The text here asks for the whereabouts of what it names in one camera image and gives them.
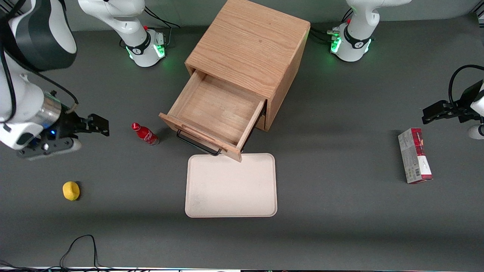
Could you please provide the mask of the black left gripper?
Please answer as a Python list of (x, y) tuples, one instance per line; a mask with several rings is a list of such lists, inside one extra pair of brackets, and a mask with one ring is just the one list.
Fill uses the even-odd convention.
[[(483, 123), (483, 106), (484, 105), (484, 90), (483, 80), (466, 88), (458, 100), (458, 107), (463, 116), (468, 119), (476, 119)], [(459, 111), (456, 107), (446, 101), (439, 100), (436, 103), (424, 108), (422, 110), (422, 123), (427, 125), (439, 119), (451, 119), (459, 117)]]

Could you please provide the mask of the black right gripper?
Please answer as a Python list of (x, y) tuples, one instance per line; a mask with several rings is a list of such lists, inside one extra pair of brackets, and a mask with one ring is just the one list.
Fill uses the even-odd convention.
[(59, 119), (50, 126), (51, 138), (78, 138), (78, 134), (97, 133), (110, 136), (109, 121), (96, 114), (90, 114), (86, 119), (76, 112), (62, 112)]

